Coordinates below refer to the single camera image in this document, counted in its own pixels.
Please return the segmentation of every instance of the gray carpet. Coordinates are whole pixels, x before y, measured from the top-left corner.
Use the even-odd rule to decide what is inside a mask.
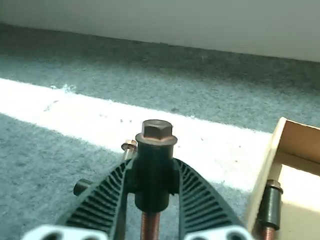
[[[87,96],[265,132],[281,116],[320,126],[319,77],[314,62],[0,25],[0,78],[44,87],[68,84]],[[4,240],[53,223],[75,200],[72,188],[79,178],[99,179],[121,157],[5,115],[0,146]],[[108,169],[101,168],[105,159]],[[229,197],[247,194],[215,187]],[[134,207],[129,211],[128,222],[138,226]],[[161,226],[177,216],[177,209],[166,210]],[[127,232],[139,238],[133,228]],[[160,239],[176,236],[177,229],[169,227]]]

